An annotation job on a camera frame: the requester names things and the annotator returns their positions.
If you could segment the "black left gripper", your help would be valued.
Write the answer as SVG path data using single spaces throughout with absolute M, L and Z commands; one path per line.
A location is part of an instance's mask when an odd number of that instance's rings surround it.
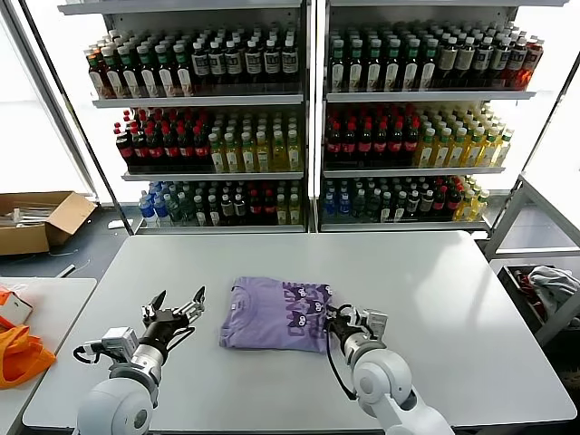
M 140 344 L 149 345 L 160 352 L 166 352 L 169 343 L 178 330 L 188 328 L 205 312 L 206 287 L 201 286 L 192 299 L 174 310 L 160 310 L 166 291 L 155 295 L 148 304 L 141 307 L 141 321 L 145 332 L 140 338 Z

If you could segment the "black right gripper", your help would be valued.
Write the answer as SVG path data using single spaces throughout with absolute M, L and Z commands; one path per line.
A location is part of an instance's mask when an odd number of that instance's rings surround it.
M 328 338 L 335 335 L 341 347 L 355 334 L 361 334 L 363 318 L 359 310 L 351 304 L 339 307 L 328 307 L 324 320 L 324 329 Z

